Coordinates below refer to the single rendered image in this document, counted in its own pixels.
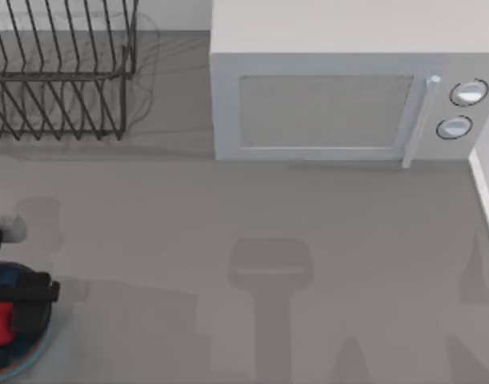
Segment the blue round plate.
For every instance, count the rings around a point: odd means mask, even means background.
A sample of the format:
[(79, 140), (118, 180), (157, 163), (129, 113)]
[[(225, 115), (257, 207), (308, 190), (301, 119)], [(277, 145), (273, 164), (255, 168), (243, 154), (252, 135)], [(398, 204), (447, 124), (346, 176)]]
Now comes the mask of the blue round plate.
[[(0, 280), (12, 282), (16, 273), (9, 266), (3, 266), (0, 269)], [(11, 330), (14, 340), (0, 346), (0, 382), (20, 374), (38, 359), (52, 315), (53, 303), (12, 304)]]

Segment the pale microwave door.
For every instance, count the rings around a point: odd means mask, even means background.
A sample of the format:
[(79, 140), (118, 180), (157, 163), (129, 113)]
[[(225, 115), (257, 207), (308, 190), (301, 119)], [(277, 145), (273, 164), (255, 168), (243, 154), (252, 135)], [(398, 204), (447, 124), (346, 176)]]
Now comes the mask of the pale microwave door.
[(215, 156), (399, 160), (446, 63), (441, 54), (212, 53)]

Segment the pale microwave oven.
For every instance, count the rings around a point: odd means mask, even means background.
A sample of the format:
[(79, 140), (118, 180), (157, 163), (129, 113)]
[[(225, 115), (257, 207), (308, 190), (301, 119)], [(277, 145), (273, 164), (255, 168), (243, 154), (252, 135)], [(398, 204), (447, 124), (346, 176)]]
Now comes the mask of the pale microwave oven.
[[(489, 85), (489, 0), (214, 0), (212, 53), (444, 55), (413, 162), (467, 159), (489, 118), (489, 93), (468, 107), (449, 99), (458, 83)], [(471, 131), (441, 139), (437, 125), (460, 115)]]

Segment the small white microwave knob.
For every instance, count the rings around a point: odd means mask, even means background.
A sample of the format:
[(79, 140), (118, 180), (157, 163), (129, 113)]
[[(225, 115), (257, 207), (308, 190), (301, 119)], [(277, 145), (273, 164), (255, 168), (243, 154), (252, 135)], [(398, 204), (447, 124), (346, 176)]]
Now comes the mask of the small white microwave knob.
[(473, 127), (473, 121), (467, 116), (457, 116), (442, 120), (436, 127), (436, 134), (443, 140), (457, 140), (466, 136)]

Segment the large white microwave knob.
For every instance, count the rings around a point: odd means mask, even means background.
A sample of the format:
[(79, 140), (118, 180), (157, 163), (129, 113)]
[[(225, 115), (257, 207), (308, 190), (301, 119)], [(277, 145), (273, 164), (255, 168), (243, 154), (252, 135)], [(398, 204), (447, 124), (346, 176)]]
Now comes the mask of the large white microwave knob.
[(456, 84), (449, 99), (458, 107), (468, 107), (480, 103), (489, 93), (489, 85), (482, 79), (474, 79), (469, 82)]

